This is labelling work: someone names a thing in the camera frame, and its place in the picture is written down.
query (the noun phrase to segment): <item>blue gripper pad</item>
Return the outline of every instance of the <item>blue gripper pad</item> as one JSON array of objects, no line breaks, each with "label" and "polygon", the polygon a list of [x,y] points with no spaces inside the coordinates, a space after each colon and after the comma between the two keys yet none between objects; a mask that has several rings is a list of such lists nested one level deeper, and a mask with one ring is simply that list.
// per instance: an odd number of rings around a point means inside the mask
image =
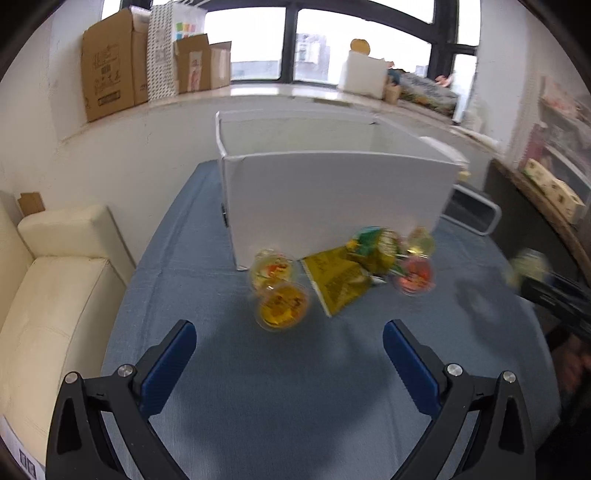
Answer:
[{"label": "blue gripper pad", "polygon": [[[402,327],[406,330],[406,334],[412,338],[413,342],[418,345],[406,327],[404,325]],[[388,322],[386,324],[383,339],[384,349],[419,412],[429,415],[431,418],[437,417],[441,410],[439,384],[437,380],[425,366],[396,323]]]},{"label": "blue gripper pad", "polygon": [[196,345],[197,332],[194,325],[190,322],[179,322],[161,344],[150,347],[139,360],[138,373],[145,363],[153,364],[149,371],[142,375],[139,386],[138,407],[144,418],[162,411]]}]

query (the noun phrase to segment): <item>paper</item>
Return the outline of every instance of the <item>paper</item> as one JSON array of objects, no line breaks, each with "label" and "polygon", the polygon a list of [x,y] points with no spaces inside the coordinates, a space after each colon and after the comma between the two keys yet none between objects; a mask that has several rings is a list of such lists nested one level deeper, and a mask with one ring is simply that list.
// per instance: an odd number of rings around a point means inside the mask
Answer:
[{"label": "paper", "polygon": [[45,469],[43,465],[37,462],[33,458],[33,455],[31,455],[23,446],[21,441],[12,431],[4,415],[0,417],[0,436],[22,471],[25,472],[31,480],[45,480]]},{"label": "paper", "polygon": [[198,92],[201,88],[201,73],[203,71],[203,52],[189,53],[189,88],[188,92]]}]

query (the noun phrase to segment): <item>white armchair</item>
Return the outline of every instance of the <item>white armchair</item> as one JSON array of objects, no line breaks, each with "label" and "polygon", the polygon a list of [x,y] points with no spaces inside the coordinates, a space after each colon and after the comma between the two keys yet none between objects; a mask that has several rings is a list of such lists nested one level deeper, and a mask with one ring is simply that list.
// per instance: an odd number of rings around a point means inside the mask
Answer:
[{"label": "white armchair", "polygon": [[18,232],[0,207],[0,415],[43,465],[61,381],[100,375],[134,269],[105,206],[36,213]]}]

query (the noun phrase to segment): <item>brown cardboard box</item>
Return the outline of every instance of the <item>brown cardboard box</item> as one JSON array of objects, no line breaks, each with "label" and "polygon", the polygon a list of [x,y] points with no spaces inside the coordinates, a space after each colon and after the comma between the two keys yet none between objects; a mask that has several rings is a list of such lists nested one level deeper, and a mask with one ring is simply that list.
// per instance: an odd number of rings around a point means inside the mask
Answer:
[{"label": "brown cardboard box", "polygon": [[209,44],[207,34],[177,40],[178,92],[199,92],[230,85],[232,42]]},{"label": "brown cardboard box", "polygon": [[82,90],[89,122],[148,101],[149,21],[149,10],[126,8],[84,32]]}]

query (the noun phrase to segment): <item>metal screw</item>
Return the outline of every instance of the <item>metal screw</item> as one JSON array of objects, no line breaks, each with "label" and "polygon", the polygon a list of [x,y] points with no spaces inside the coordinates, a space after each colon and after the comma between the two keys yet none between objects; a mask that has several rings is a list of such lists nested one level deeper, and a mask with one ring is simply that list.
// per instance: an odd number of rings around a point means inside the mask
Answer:
[{"label": "metal screw", "polygon": [[447,373],[454,377],[459,377],[464,373],[464,369],[458,364],[449,364],[447,366]]},{"label": "metal screw", "polygon": [[506,382],[509,383],[513,383],[515,380],[517,380],[517,377],[515,376],[515,374],[513,372],[503,372],[503,380],[505,380]]},{"label": "metal screw", "polygon": [[117,369],[117,375],[119,375],[120,377],[128,377],[130,376],[132,373],[134,372],[134,367],[132,367],[131,365],[125,364],[125,365],[121,365],[118,369]]},{"label": "metal screw", "polygon": [[76,380],[78,380],[78,375],[76,372],[70,372],[66,375],[64,380],[66,383],[74,383]]}]

